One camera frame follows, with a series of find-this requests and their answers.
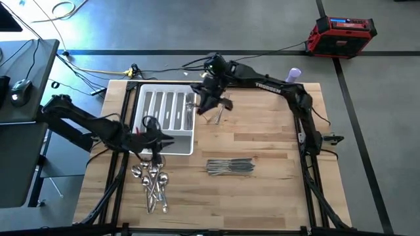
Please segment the white plastic cutlery tray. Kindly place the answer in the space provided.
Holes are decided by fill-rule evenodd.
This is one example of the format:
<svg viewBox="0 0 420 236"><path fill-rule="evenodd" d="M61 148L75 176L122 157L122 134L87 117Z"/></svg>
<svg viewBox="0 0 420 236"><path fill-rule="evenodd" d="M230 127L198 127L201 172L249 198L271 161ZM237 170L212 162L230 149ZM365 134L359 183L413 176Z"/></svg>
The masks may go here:
<svg viewBox="0 0 420 236"><path fill-rule="evenodd" d="M189 85L147 84L140 87L138 104L133 125L133 133L145 132L142 118L155 117L161 131L172 136L173 144L162 149L164 155L191 155L194 150L195 112L193 109L192 130L184 127L186 95L196 94Z"/></svg>

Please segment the dark grey side table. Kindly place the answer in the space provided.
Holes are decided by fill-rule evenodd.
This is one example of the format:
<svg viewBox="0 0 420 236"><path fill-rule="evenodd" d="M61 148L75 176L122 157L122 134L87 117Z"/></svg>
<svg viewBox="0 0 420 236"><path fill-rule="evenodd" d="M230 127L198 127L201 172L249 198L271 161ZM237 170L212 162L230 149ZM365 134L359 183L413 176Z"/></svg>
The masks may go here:
<svg viewBox="0 0 420 236"><path fill-rule="evenodd" d="M21 207L28 197L47 125L0 125L0 208Z"/></svg>

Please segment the black computer mouse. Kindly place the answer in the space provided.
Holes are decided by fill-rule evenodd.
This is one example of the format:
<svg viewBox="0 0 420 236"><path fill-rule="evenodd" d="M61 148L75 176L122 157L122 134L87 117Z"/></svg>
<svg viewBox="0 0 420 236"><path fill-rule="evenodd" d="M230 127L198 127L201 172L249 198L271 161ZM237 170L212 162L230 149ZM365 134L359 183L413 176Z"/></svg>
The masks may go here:
<svg viewBox="0 0 420 236"><path fill-rule="evenodd" d="M10 89L10 102L14 107L22 107L30 100L33 84L29 79L15 82Z"/></svg>

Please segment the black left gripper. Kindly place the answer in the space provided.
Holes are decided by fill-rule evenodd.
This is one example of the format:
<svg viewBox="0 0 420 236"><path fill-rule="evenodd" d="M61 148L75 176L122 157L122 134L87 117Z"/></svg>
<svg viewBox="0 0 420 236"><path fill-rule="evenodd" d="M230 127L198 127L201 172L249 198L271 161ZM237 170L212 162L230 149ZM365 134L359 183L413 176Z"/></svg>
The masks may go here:
<svg viewBox="0 0 420 236"><path fill-rule="evenodd" d="M152 157L150 161L153 165L162 164L161 150L173 144L173 142L166 142L163 140L173 140L172 136L164 134L160 128L147 128L146 132L138 134L143 140L140 142L145 149L150 149Z"/></svg>

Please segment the lilac vase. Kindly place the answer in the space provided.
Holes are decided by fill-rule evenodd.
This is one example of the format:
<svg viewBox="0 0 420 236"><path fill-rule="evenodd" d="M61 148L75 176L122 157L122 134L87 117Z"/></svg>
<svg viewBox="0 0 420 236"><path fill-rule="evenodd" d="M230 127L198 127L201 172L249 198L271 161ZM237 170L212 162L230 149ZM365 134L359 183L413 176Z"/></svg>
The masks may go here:
<svg viewBox="0 0 420 236"><path fill-rule="evenodd" d="M301 73L302 72L299 68L291 68L285 81L288 83L294 83L301 76Z"/></svg>

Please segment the silver spoon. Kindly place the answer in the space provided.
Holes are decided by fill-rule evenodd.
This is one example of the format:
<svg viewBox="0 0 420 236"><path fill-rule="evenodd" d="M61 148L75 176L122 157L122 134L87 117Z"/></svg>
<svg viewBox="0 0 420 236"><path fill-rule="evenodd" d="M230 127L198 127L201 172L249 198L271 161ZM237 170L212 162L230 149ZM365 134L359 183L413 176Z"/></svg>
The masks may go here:
<svg viewBox="0 0 420 236"><path fill-rule="evenodd" d="M165 186L169 182L168 174L165 172L161 172L158 176L158 183L159 183L159 192L160 192L160 199L162 202L162 211L163 213L167 214L169 211L169 206L167 202L167 198L165 195Z"/></svg>
<svg viewBox="0 0 420 236"><path fill-rule="evenodd" d="M139 178L142 184L142 178L144 177L142 169L138 165L134 165L131 168L131 172L135 178Z"/></svg>
<svg viewBox="0 0 420 236"><path fill-rule="evenodd" d="M147 214L151 214L153 213L153 203L154 203L154 194L152 192L152 189L150 188L151 186L151 181L150 178L148 176L144 176L142 178L142 185L144 186L144 190L146 192L146 209L147 209Z"/></svg>
<svg viewBox="0 0 420 236"><path fill-rule="evenodd" d="M148 168L148 174L152 177L151 189L154 194L154 198L159 199L159 183L158 176L161 173L162 168L165 165L163 163L151 164Z"/></svg>
<svg viewBox="0 0 420 236"><path fill-rule="evenodd" d="M143 175L144 175L144 176L148 176L148 177L150 178L151 185L152 185L152 177L151 177L151 176L149 176L149 174L148 174L149 163L148 163L148 162L143 161L143 162L141 162L141 163L140 163L140 166L141 166L141 167L142 167L142 169L143 169Z"/></svg>
<svg viewBox="0 0 420 236"><path fill-rule="evenodd" d="M151 213L153 213L156 209L157 202L163 199L162 193L161 193L161 187L159 184L159 175L160 175L159 167L153 166L149 174L152 177L152 186L150 190L150 211Z"/></svg>

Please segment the black flat panel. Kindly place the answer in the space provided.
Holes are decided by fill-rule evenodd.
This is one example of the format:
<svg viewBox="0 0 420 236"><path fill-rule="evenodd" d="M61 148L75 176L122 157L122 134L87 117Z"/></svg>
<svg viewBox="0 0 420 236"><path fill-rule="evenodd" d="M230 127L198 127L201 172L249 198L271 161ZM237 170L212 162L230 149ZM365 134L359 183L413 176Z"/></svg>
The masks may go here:
<svg viewBox="0 0 420 236"><path fill-rule="evenodd" d="M0 32L21 32L22 28L12 14L0 3Z"/></svg>

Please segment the black desk leg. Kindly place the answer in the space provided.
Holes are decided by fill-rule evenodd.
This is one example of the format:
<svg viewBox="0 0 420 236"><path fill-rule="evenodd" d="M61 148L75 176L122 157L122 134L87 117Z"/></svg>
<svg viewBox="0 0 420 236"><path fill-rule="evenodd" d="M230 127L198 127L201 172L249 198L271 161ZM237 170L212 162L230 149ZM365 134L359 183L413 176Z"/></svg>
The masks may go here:
<svg viewBox="0 0 420 236"><path fill-rule="evenodd" d="M79 148L90 151L93 146L92 138L65 122L65 118L59 113L44 111L44 107L40 106L35 121L37 123L46 123L50 131L65 138Z"/></svg>

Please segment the black desk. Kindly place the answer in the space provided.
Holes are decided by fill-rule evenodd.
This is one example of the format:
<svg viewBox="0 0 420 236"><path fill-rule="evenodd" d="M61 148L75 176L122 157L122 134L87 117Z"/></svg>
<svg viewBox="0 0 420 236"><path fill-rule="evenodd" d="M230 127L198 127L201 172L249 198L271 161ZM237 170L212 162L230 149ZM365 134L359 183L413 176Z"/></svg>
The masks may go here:
<svg viewBox="0 0 420 236"><path fill-rule="evenodd" d="M14 107L11 96L7 95L0 109L0 123L30 122L35 119L59 44L57 39L0 41L3 53L0 76L10 77L9 87L23 79L29 79L33 84L30 100L22 107Z"/></svg>

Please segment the black desk device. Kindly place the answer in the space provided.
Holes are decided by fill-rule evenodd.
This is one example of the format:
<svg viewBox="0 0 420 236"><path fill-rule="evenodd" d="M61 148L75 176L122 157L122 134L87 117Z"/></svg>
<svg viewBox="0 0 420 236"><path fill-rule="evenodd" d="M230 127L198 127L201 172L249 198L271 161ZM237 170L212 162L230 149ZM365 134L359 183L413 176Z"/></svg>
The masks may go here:
<svg viewBox="0 0 420 236"><path fill-rule="evenodd" d="M6 100L7 92L9 90L10 77L6 75L0 76L0 109Z"/></svg>

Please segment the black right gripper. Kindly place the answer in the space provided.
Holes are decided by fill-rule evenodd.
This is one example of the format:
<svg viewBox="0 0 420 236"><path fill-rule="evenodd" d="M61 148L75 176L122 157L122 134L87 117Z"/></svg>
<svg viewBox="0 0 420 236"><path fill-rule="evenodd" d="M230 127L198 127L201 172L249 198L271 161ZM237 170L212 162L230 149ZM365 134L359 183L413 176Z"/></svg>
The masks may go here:
<svg viewBox="0 0 420 236"><path fill-rule="evenodd" d="M199 95L199 103L196 106L198 115L203 115L206 111L216 108L219 104L232 111L232 101L221 97L225 87L221 86L219 80L206 77L201 83L191 83L190 88Z"/></svg>

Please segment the red black jobsite radio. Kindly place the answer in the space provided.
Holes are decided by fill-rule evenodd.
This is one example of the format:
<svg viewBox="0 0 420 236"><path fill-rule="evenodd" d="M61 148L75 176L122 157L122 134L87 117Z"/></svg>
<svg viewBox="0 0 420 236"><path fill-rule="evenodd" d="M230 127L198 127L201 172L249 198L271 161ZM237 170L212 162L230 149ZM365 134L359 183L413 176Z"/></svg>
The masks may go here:
<svg viewBox="0 0 420 236"><path fill-rule="evenodd" d="M310 56L354 58L377 35L372 18L335 18L323 16L305 42Z"/></svg>

